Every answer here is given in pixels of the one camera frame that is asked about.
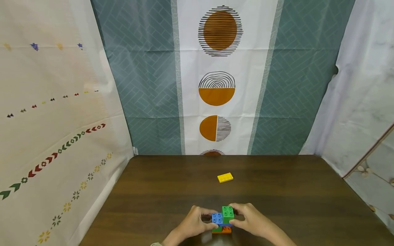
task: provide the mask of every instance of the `red chevron pattern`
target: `red chevron pattern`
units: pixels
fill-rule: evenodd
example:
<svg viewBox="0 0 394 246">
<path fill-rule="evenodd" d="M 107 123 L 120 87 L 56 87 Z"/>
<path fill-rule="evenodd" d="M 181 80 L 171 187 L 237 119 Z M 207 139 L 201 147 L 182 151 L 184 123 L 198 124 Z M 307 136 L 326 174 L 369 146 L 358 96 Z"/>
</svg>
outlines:
<svg viewBox="0 0 394 246">
<path fill-rule="evenodd" d="M 19 187 L 20 187 L 21 184 L 27 183 L 28 178 L 33 178 L 33 177 L 35 177 L 35 176 L 37 175 L 38 172 L 41 172 L 48 164 L 50 164 L 52 161 L 54 161 L 54 160 L 58 157 L 59 154 L 61 154 L 63 151 L 67 150 L 67 149 L 70 148 L 73 144 L 75 144 L 83 135 L 85 135 L 85 133 L 92 133 L 92 131 L 95 132 L 95 131 L 97 131 L 97 130 L 99 130 L 99 129 L 101 129 L 101 128 L 104 128 L 105 126 L 106 126 L 106 124 L 101 123 L 101 124 L 98 125 L 98 126 L 94 126 L 94 127 L 92 127 L 92 128 L 87 129 L 86 131 L 83 131 L 83 132 L 80 132 L 80 133 L 76 134 L 76 136 L 74 136 L 74 137 L 72 137 L 70 140 L 68 140 L 68 141 L 66 142 L 66 144 L 63 144 L 63 145 L 62 145 L 63 148 L 60 147 L 60 148 L 58 149 L 57 152 L 53 152 L 50 156 L 48 156 L 47 158 L 45 158 L 45 161 L 40 162 L 40 164 L 36 165 L 36 166 L 34 167 L 34 169 L 31 169 L 31 170 L 29 171 L 27 177 L 23 177 L 23 178 L 21 179 L 20 183 L 15 183 L 15 184 L 13 184 L 12 186 L 10 186 L 9 188 L 15 188 L 15 189 L 14 189 L 14 192 L 16 192 L 16 191 L 19 189 Z M 9 188 L 8 188 L 7 190 L 5 190 L 5 191 L 1 191 L 1 192 L 0 192 L 0 196 L 3 196 L 3 197 L 2 197 L 2 200 L 6 199 L 6 198 L 11 194 L 11 191 L 12 191 L 12 190 L 9 190 Z"/>
</svg>

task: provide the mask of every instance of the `finger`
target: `finger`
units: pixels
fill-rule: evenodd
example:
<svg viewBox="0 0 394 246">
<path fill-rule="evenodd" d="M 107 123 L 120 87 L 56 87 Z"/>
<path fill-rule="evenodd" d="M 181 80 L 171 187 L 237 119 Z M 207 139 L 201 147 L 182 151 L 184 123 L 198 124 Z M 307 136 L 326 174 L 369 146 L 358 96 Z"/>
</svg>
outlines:
<svg viewBox="0 0 394 246">
<path fill-rule="evenodd" d="M 204 223 L 204 229 L 206 231 L 217 229 L 217 228 L 219 228 L 219 226 L 215 223 Z"/>
<path fill-rule="evenodd" d="M 202 215 L 212 215 L 213 213 L 217 213 L 217 211 L 213 210 L 213 209 L 206 209 L 206 208 L 200 207 L 200 213 Z"/>
<path fill-rule="evenodd" d="M 233 219 L 233 220 L 230 220 L 229 223 L 232 224 L 235 227 L 238 227 L 238 228 L 241 228 L 241 229 L 244 229 L 244 230 L 246 228 L 246 221 L 244 221 L 244 220 Z"/>
<path fill-rule="evenodd" d="M 243 215 L 244 204 L 230 203 L 229 206 L 232 207 L 235 210 L 234 213 L 236 215 Z"/>
</svg>

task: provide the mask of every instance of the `wooden table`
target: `wooden table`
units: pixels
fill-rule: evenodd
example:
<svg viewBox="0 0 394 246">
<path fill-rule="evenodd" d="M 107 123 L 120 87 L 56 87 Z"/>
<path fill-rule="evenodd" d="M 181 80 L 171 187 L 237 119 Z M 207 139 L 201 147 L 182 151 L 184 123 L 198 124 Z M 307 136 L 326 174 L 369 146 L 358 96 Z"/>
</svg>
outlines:
<svg viewBox="0 0 394 246">
<path fill-rule="evenodd" d="M 227 172 L 234 180 L 220 184 L 216 176 Z M 81 246 L 150 246 L 193 204 L 220 210 L 231 202 L 251 202 L 298 246 L 394 245 L 394 236 L 321 158 L 228 155 L 134 157 Z M 234 228 L 182 245 L 271 244 Z"/>
</svg>

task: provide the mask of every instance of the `herringbone pattern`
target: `herringbone pattern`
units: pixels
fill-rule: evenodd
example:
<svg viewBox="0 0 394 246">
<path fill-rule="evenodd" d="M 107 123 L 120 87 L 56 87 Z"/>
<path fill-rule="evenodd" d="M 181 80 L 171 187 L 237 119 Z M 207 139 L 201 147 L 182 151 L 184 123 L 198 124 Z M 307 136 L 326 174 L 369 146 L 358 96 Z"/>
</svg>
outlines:
<svg viewBox="0 0 394 246">
<path fill-rule="evenodd" d="M 91 0 L 139 154 L 181 154 L 170 0 Z"/>
<path fill-rule="evenodd" d="M 298 154 L 331 80 L 354 0 L 285 0 L 251 154 Z"/>
</svg>

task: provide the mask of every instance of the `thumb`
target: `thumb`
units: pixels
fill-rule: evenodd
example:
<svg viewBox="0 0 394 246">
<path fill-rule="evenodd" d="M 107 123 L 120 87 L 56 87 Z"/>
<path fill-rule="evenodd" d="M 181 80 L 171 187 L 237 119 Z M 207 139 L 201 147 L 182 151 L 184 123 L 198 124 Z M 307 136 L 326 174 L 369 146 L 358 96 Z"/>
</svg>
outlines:
<svg viewBox="0 0 394 246">
<path fill-rule="evenodd" d="M 219 228 L 219 226 L 215 223 L 204 223 L 204 228 L 206 231 L 213 230 Z"/>
<path fill-rule="evenodd" d="M 233 220 L 230 220 L 229 223 L 232 224 L 235 227 L 238 227 L 238 228 L 241 228 L 241 229 L 244 229 L 244 230 L 246 228 L 246 221 L 245 220 L 233 219 Z"/>
</svg>

